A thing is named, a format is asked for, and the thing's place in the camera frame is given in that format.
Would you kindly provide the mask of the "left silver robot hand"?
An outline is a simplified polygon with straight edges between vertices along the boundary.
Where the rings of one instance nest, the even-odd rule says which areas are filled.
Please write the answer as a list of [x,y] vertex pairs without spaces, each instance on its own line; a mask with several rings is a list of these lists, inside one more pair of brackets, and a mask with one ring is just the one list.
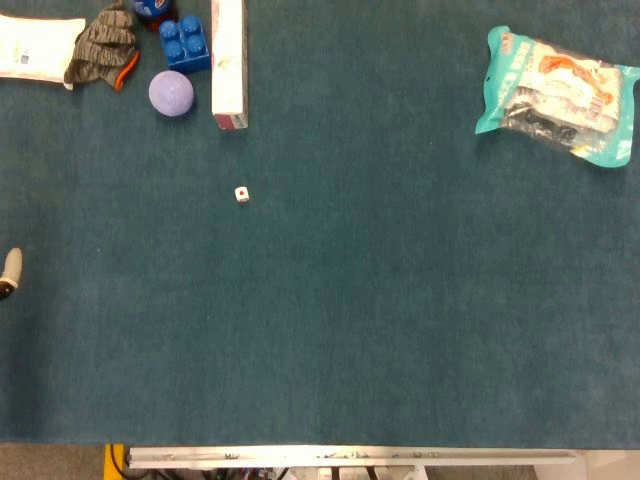
[[7,253],[3,271],[0,274],[0,301],[8,298],[18,288],[22,266],[22,250],[14,247]]

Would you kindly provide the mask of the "white plastic pouch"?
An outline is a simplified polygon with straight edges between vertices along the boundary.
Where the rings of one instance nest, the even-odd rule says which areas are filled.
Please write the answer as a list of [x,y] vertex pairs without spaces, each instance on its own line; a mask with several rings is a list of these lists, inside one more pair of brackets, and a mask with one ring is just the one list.
[[67,20],[18,18],[0,14],[0,77],[62,84],[83,18]]

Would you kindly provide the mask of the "grey knitted work glove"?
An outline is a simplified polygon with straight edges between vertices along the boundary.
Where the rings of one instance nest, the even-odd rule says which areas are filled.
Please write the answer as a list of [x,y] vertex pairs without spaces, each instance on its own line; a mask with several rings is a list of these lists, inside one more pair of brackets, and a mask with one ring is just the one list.
[[121,91],[140,57],[133,26],[134,17],[123,0],[114,0],[103,8],[76,38],[63,83],[103,80]]

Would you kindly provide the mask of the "purple ball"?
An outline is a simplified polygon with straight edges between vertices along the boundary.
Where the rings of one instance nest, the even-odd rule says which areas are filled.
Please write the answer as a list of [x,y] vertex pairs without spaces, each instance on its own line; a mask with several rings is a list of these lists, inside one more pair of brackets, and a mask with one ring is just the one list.
[[195,95],[193,86],[185,75],[166,70],[153,77],[148,97],[157,112],[168,117],[178,117],[191,109]]

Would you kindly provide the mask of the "blue toy building block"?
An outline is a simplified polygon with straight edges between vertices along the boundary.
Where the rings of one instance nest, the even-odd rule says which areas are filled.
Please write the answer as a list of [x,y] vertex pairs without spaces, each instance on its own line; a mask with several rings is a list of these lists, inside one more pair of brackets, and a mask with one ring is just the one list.
[[198,16],[178,22],[165,20],[159,26],[162,51],[170,70],[190,74],[211,68],[205,32]]

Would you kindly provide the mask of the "blue red round object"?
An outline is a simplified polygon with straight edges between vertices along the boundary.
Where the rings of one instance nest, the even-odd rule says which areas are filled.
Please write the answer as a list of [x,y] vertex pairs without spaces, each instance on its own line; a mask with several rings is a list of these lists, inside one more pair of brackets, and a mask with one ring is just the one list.
[[177,19],[175,0],[131,0],[131,5],[139,21],[152,32],[164,21]]

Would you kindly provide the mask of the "long white pink box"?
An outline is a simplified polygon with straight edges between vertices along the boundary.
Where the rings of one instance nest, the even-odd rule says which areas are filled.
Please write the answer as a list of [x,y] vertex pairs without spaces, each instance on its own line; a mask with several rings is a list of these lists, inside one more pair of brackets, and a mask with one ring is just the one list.
[[246,0],[211,0],[211,111],[222,130],[246,129],[248,19]]

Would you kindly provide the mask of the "teal snack bag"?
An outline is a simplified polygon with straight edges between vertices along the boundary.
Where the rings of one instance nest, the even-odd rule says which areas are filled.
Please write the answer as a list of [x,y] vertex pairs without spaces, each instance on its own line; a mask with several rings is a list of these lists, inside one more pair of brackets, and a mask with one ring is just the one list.
[[517,131],[603,168],[630,161],[640,67],[577,54],[507,26],[491,29],[487,43],[477,134]]

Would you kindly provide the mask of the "yellow frame post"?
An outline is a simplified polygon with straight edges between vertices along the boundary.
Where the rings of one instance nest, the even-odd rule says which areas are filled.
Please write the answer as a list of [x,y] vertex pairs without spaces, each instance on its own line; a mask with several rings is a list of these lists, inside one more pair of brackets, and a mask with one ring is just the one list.
[[123,444],[104,447],[103,480],[125,480],[123,476],[125,449]]

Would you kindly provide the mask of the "aluminium frame rail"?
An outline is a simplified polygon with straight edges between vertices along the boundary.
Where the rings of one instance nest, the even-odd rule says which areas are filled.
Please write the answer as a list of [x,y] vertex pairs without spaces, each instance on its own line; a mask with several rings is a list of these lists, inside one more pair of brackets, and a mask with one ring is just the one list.
[[431,448],[357,445],[132,447],[134,469],[571,465],[580,451],[558,449]]

